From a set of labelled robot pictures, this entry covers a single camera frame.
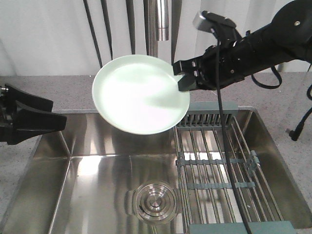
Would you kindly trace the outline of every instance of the cord plug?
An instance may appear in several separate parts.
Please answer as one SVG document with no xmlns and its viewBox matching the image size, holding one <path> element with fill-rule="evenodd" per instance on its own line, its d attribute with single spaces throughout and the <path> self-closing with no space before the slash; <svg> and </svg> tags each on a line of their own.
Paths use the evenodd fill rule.
<svg viewBox="0 0 312 234">
<path fill-rule="evenodd" d="M 293 141 L 297 141 L 298 140 L 298 138 L 299 138 L 299 136 L 300 136 L 300 134 L 301 134 L 301 132 L 302 132 L 302 130 L 303 130 L 303 126 L 304 126 L 304 122 L 300 122 L 298 125 L 297 125 L 297 127 L 296 127 L 296 129 L 295 130 L 289 130 L 289 129 L 287 129 L 286 130 L 286 133 L 288 133 L 288 135 L 291 137 L 291 139 L 293 140 Z"/>
</svg>

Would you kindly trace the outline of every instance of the green rack base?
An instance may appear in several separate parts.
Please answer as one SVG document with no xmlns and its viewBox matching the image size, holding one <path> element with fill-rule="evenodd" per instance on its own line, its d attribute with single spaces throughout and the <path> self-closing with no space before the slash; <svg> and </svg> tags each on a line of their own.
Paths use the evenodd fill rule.
<svg viewBox="0 0 312 234">
<path fill-rule="evenodd" d="M 251 222 L 253 234 L 296 234 L 289 221 Z M 243 223 L 192 224 L 190 234 L 247 234 Z"/>
</svg>

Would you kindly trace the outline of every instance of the gray plastic clip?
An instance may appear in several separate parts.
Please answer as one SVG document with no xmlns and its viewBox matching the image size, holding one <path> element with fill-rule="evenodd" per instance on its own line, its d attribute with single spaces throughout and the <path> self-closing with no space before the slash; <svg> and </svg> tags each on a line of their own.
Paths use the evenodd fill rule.
<svg viewBox="0 0 312 234">
<path fill-rule="evenodd" d="M 257 153 L 254 150 L 250 151 L 250 155 L 249 158 L 247 159 L 247 162 L 245 163 L 245 166 L 249 176 L 253 176 L 258 166 L 260 166 Z"/>
</svg>

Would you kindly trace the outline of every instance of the white plate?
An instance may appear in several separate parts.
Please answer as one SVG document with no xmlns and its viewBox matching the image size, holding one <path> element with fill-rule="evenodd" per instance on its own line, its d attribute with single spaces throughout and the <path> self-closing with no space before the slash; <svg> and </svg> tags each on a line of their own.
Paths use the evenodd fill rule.
<svg viewBox="0 0 312 234">
<path fill-rule="evenodd" d="M 180 92 L 172 66 L 146 55 L 110 61 L 97 73 L 93 102 L 110 124 L 134 134 L 155 134 L 175 126 L 186 114 L 190 93 Z"/>
</svg>

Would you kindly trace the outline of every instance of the white wall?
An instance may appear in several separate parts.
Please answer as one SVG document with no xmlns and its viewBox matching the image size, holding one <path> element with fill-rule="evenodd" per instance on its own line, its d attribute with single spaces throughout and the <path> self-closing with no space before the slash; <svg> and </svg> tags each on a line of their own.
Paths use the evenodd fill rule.
<svg viewBox="0 0 312 234">
<path fill-rule="evenodd" d="M 88 0 L 102 63 L 111 59 L 100 0 Z M 133 0 L 136 53 L 145 54 L 143 0 Z M 212 35 L 192 26 L 199 10 L 231 18 L 238 31 L 269 23 L 290 0 L 182 0 L 175 60 L 201 55 L 215 43 Z M 113 58 L 130 54 L 126 0 L 107 0 Z M 171 42 L 159 42 L 159 57 L 171 61 Z M 285 71 L 306 71 L 292 61 Z M 0 0 L 0 76 L 94 75 L 99 62 L 82 0 Z"/>
</svg>

